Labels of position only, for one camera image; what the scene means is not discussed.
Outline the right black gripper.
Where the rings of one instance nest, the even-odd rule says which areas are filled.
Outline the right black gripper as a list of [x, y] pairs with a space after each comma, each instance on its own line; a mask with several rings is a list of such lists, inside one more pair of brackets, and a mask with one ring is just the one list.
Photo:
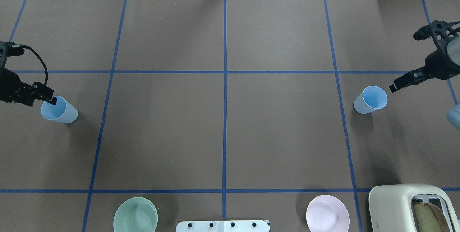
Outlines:
[[414, 71], [409, 71], [399, 78], [396, 78], [389, 86], [392, 93], [409, 86], [416, 86], [424, 81], [437, 78], [446, 81], [460, 73], [460, 67], [454, 63], [449, 56], [445, 55], [442, 50], [427, 55], [424, 61], [424, 67]]

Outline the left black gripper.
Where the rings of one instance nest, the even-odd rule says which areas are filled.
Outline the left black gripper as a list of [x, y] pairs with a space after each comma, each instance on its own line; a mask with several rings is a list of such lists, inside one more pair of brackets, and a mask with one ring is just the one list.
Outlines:
[[1, 69], [1, 101], [23, 104], [28, 107], [33, 106], [34, 100], [41, 100], [51, 105], [56, 105], [57, 99], [53, 96], [53, 93], [54, 91], [43, 83], [34, 83], [32, 86], [22, 82], [16, 73], [7, 68]]

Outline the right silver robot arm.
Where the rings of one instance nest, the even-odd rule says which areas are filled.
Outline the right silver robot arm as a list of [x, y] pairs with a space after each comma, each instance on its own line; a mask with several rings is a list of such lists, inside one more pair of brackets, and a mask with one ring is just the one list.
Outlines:
[[451, 79], [459, 78], [459, 36], [434, 37], [433, 40], [436, 49], [427, 55], [424, 65], [396, 78], [389, 85], [392, 93], [432, 79], [453, 84]]

